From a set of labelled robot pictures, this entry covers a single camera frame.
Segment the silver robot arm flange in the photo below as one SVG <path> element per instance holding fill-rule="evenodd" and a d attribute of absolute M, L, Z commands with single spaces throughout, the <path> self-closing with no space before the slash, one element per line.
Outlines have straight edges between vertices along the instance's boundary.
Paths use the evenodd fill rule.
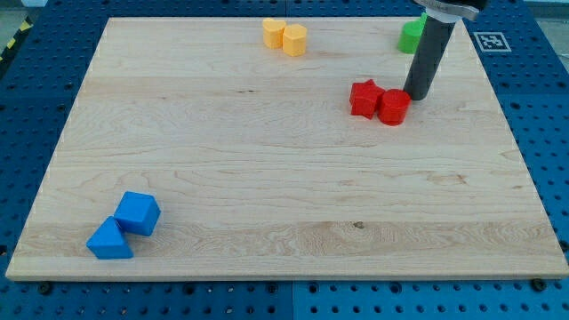
<path fill-rule="evenodd" d="M 443 23 L 461 19 L 475 20 L 488 5 L 488 0 L 413 0 L 425 8 L 426 14 Z"/>

